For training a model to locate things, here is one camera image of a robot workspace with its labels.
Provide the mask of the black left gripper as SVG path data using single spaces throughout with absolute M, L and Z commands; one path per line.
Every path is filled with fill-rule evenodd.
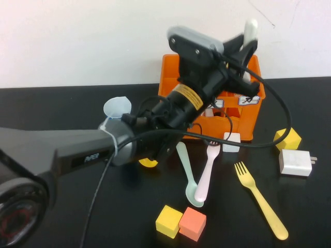
M 223 46 L 223 55 L 225 57 L 234 59 L 246 67 L 257 50 L 258 40 L 253 39 L 244 45 L 244 34 L 242 33 L 226 41 Z M 226 88 L 228 80 L 228 69 L 225 66 L 219 66 L 209 70 L 204 77 L 202 84 L 203 102 L 211 103 L 214 98 L 219 96 Z M 256 96 L 260 91 L 260 83 L 247 83 L 241 78 L 238 80 L 232 79 L 227 85 L 227 91 L 243 96 Z

